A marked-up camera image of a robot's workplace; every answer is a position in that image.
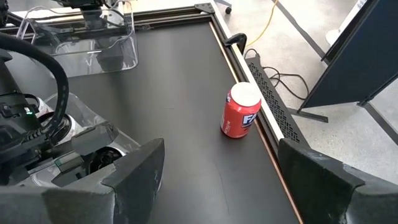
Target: soda can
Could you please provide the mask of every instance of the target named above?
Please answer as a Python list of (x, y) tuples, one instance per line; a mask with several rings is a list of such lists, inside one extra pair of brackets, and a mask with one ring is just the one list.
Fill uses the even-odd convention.
[(221, 130), (231, 138), (247, 135), (261, 108), (261, 93), (257, 86), (240, 82), (228, 92), (221, 117)]

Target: floor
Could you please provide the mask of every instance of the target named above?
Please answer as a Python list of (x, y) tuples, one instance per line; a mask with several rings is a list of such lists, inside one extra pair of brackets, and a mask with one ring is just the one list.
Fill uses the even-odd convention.
[[(244, 32), (249, 42), (254, 40), (265, 26), (272, 0), (228, 0), (233, 3), (231, 15), (225, 15), (231, 33)], [(295, 18), (310, 37), (327, 51), (329, 45), (325, 34), (337, 29), (357, 0), (280, 0), (280, 3)], [(58, 7), (50, 0), (10, 1), (12, 11), (27, 10), (44, 5)], [(299, 34), (283, 13), (275, 8), (272, 22), (266, 33), (248, 48), (255, 48), (261, 55), (263, 66), (277, 68), (282, 73), (298, 73), (307, 81), (310, 89), (316, 84), (326, 65), (311, 46)], [(284, 81), (299, 96), (307, 92), (297, 78)], [(286, 106), (298, 108), (302, 101), (292, 96), (283, 86), (278, 86)], [(393, 83), (374, 100), (375, 107), (398, 129), (397, 104), (392, 104), (391, 96), (398, 95), (398, 82)], [(341, 160), (372, 175), (398, 184), (398, 146), (370, 117), (367, 111), (354, 103), (310, 108), (305, 111), (329, 117), (329, 123), (320, 123), (295, 117), (298, 126), (312, 148)]]

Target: black tabletop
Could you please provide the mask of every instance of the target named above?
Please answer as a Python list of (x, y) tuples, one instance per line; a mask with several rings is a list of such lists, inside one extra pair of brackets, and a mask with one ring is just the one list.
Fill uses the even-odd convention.
[[(139, 65), (70, 78), (91, 109), (143, 144), (163, 137), (163, 185), (149, 223), (298, 223), (255, 127), (227, 138), (220, 118), (234, 78), (209, 24), (137, 33)], [(42, 98), (55, 82), (29, 59), (7, 63)]]

